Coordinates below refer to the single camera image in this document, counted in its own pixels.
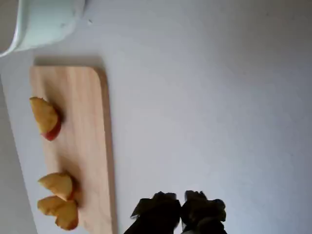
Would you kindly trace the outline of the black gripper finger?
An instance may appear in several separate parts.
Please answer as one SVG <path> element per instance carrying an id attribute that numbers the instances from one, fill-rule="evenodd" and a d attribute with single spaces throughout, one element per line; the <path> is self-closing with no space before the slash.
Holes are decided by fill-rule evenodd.
<path id="1" fill-rule="evenodd" d="M 225 234 L 226 205 L 221 199 L 208 200 L 200 191 L 186 191 L 181 207 L 184 234 Z"/>
<path id="2" fill-rule="evenodd" d="M 131 219 L 134 223 L 125 234 L 172 234 L 180 222 L 181 205 L 175 193 L 158 192 L 142 198 Z"/>

